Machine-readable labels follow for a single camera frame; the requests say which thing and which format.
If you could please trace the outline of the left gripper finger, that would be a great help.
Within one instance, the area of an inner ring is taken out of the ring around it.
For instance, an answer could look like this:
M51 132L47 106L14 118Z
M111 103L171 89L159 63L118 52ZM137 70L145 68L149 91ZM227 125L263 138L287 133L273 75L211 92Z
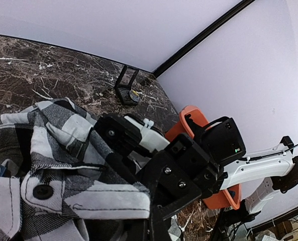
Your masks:
M136 222L136 240L171 240L160 209L157 206L151 207L148 219L140 219Z

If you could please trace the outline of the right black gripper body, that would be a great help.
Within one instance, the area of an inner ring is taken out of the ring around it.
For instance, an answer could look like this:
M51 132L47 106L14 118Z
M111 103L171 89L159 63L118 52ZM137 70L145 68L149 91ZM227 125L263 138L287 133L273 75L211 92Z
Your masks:
M179 134L162 151L169 153L181 170L199 187L202 198L211 197L217 190L223 168L189 135Z

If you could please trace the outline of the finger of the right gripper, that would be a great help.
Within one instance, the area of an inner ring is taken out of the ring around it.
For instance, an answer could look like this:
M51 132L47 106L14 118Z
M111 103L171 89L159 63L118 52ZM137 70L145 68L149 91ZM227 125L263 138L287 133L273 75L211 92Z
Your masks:
M150 218L154 221L171 218L202 194L166 151L154 155L136 176L150 191Z

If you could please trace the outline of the black white plaid shirt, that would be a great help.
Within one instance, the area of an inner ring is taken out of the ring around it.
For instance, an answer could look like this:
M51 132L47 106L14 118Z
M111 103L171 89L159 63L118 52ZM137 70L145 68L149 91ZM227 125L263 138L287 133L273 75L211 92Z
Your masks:
M89 240L125 236L124 221L148 219L150 192L127 175L69 98L0 114L0 240Z

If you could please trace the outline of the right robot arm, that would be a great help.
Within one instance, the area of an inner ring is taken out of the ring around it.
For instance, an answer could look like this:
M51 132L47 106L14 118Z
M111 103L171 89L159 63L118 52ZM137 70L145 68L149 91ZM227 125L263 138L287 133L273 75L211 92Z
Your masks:
M235 237L225 231L231 225L254 220L277 193L298 184L298 156L285 136L272 149L246 155L240 132L232 118L208 122L202 112L187 106L179 122L165 136L148 122L138 124L140 145L148 150L160 171L156 200L162 200L166 217L198 198L210 209L224 209L217 223L216 240ZM175 199L176 204L166 204Z

